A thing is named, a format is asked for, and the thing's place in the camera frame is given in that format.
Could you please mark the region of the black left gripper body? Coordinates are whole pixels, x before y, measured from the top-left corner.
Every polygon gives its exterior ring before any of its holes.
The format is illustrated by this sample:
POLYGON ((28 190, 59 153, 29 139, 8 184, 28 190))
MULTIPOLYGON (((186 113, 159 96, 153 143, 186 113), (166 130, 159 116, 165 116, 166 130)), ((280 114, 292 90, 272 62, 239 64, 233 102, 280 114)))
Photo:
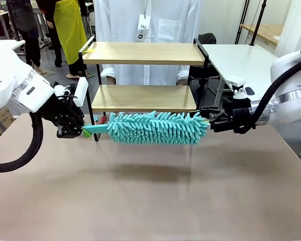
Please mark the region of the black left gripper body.
POLYGON ((75 104, 75 82, 62 86, 54 82, 54 93, 40 107, 40 114, 43 119, 51 121, 55 126, 74 126, 75 117, 84 115, 81 109, 75 104))

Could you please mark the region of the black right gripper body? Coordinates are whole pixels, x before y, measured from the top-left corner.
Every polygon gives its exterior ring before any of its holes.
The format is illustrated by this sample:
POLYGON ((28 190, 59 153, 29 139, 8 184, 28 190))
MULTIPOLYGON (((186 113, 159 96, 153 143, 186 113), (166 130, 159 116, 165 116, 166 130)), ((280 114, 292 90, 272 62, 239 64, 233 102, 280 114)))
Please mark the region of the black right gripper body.
POLYGON ((251 100, 249 98, 234 99, 233 97, 224 97, 222 108, 231 121, 234 132, 238 132, 240 127, 248 124, 251 119, 251 100))

